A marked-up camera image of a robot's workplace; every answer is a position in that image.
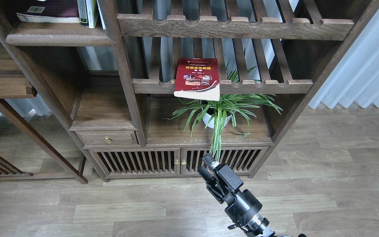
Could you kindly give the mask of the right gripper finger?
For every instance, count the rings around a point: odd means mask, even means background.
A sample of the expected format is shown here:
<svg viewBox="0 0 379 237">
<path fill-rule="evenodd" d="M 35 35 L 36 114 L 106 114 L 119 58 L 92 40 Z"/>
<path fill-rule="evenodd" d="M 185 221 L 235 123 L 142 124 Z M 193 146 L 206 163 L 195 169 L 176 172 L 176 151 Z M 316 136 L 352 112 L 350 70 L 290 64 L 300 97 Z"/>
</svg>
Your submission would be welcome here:
<svg viewBox="0 0 379 237">
<path fill-rule="evenodd" d="M 201 177 L 204 179 L 204 181 L 208 184 L 212 184 L 215 181 L 215 177 L 209 173 L 209 171 L 204 167 L 201 166 L 197 172 L 201 175 Z"/>
<path fill-rule="evenodd" d="M 213 158 L 210 154 L 205 154 L 202 157 L 202 160 L 211 171 L 215 171 L 221 168 L 221 164 L 217 160 L 215 160 L 215 158 Z"/>
</svg>

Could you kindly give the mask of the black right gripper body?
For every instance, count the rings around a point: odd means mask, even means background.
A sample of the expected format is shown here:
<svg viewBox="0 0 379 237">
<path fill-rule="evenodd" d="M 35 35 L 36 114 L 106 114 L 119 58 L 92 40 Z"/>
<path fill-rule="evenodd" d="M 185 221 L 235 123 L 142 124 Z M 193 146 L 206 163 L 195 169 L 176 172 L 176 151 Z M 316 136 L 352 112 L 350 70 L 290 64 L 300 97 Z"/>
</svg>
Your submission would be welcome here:
<svg viewBox="0 0 379 237">
<path fill-rule="evenodd" d="M 213 174 L 206 171 L 207 190 L 220 203 L 226 202 L 225 213 L 234 225 L 262 225 L 259 211 L 262 204 L 248 191 L 241 191 L 243 181 L 228 165 L 207 164 Z"/>
</svg>

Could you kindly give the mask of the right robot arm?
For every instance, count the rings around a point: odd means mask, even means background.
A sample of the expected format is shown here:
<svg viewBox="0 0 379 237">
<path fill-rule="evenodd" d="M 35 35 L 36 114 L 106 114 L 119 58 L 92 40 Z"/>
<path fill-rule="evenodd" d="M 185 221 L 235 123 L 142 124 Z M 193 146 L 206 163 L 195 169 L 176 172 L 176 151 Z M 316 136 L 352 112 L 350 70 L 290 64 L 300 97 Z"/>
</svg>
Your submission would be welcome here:
<svg viewBox="0 0 379 237">
<path fill-rule="evenodd" d="M 225 213 L 234 223 L 228 229 L 240 228 L 248 237 L 275 237 L 269 228 L 269 221 L 261 217 L 262 204 L 248 190 L 241 191 L 243 181 L 227 165 L 220 164 L 209 153 L 202 160 L 212 170 L 213 175 L 205 167 L 197 171 L 206 182 L 207 190 L 220 203 L 227 203 Z"/>
</svg>

